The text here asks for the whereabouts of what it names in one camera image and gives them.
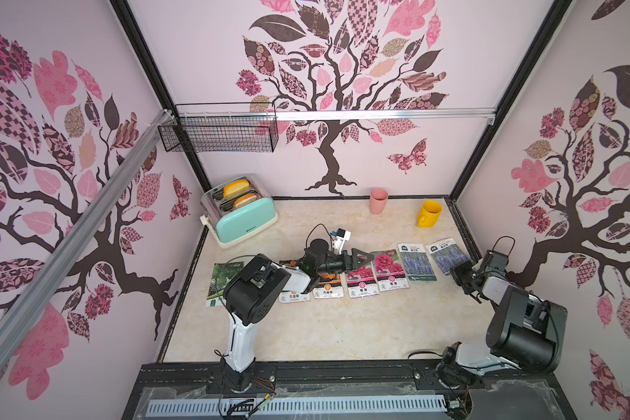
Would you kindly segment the pink flower seed packet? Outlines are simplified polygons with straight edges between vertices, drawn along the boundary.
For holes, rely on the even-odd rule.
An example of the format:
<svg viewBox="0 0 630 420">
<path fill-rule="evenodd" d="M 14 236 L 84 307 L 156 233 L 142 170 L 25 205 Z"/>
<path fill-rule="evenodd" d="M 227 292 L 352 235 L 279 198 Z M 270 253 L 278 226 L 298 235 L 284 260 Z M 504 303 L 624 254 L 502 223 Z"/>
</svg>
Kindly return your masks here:
<svg viewBox="0 0 630 420">
<path fill-rule="evenodd" d="M 379 295 L 380 289 L 372 264 L 367 264 L 360 269 L 346 273 L 346 288 L 348 288 L 348 296 L 351 299 Z"/>
</svg>

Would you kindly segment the lavender seed packet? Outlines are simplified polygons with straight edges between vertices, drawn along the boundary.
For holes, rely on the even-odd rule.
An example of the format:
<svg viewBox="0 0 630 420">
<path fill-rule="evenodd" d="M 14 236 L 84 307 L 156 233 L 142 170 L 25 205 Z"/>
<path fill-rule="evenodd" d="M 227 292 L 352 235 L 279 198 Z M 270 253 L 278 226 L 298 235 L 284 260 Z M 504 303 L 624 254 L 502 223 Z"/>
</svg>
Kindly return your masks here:
<svg viewBox="0 0 630 420">
<path fill-rule="evenodd" d="M 453 238 L 446 238 L 432 243 L 427 247 L 427 250 L 437 267 L 446 276 L 450 274 L 452 268 L 470 261 L 469 256 Z"/>
<path fill-rule="evenodd" d="M 432 282 L 437 280 L 423 244 L 398 243 L 397 253 L 409 281 Z"/>
</svg>

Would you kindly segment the pink flower packet edge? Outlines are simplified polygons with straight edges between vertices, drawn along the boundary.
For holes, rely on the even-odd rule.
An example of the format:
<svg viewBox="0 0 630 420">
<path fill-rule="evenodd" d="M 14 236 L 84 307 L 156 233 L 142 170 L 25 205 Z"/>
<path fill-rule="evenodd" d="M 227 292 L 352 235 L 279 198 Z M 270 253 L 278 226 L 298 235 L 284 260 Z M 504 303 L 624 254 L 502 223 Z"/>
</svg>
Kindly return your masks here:
<svg viewBox="0 0 630 420">
<path fill-rule="evenodd" d="M 396 250 L 374 251 L 373 271 L 380 292 L 409 289 L 409 280 Z"/>
</svg>

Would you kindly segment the marigold seed packet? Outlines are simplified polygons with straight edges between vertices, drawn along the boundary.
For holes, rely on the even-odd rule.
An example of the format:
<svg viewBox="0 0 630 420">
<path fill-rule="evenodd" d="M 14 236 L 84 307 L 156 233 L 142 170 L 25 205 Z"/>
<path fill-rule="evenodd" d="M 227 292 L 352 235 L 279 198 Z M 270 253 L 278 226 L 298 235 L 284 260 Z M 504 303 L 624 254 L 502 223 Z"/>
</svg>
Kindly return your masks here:
<svg viewBox="0 0 630 420">
<path fill-rule="evenodd" d="M 311 278 L 302 269 L 299 269 L 295 260 L 279 262 L 290 274 L 283 290 L 279 294 L 278 301 L 281 304 L 309 302 L 311 295 L 306 290 L 311 283 Z"/>
<path fill-rule="evenodd" d="M 345 297 L 340 274 L 322 274 L 313 288 L 315 299 L 342 299 Z"/>
</svg>

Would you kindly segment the green plant seed packet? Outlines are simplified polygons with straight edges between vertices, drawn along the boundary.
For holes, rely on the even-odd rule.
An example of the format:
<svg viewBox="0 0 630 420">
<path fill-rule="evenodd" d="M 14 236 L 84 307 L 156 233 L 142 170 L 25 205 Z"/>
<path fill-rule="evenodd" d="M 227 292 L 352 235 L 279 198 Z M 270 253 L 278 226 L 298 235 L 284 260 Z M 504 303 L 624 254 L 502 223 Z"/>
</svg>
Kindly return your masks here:
<svg viewBox="0 0 630 420">
<path fill-rule="evenodd" d="M 215 264 L 213 266 L 212 279 L 206 297 L 206 306 L 215 307 L 225 304 L 223 297 L 225 288 L 243 267 L 244 262 L 240 261 L 224 262 L 224 264 Z"/>
</svg>

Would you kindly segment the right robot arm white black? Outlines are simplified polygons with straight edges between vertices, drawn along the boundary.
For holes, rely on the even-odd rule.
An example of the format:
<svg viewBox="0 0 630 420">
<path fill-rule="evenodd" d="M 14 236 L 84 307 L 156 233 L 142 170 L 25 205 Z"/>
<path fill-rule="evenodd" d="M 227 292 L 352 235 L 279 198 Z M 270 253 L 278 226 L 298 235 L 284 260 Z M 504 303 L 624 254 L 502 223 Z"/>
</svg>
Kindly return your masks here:
<svg viewBox="0 0 630 420">
<path fill-rule="evenodd" d="M 444 349 L 436 372 L 447 388 L 471 386 L 498 370 L 550 374 L 561 361 L 566 308 L 511 282 L 508 263 L 507 255 L 488 250 L 477 264 L 467 261 L 450 269 L 465 295 L 490 303 L 495 313 L 482 344 L 456 342 Z"/>
</svg>

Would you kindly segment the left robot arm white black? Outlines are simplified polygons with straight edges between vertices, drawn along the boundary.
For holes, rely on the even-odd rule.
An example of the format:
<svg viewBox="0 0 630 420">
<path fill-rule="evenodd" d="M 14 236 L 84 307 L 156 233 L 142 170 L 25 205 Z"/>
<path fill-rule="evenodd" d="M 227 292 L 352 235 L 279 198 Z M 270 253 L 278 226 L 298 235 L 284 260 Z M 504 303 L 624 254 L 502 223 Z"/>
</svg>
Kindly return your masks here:
<svg viewBox="0 0 630 420">
<path fill-rule="evenodd" d="M 257 326 L 283 292 L 311 292 L 324 274 L 357 271 L 374 256 L 353 248 L 336 254 L 322 239 L 304 248 L 294 266 L 256 254 L 224 288 L 224 306 L 230 318 L 227 351 L 220 357 L 227 386 L 234 392 L 247 390 L 254 377 Z"/>
</svg>

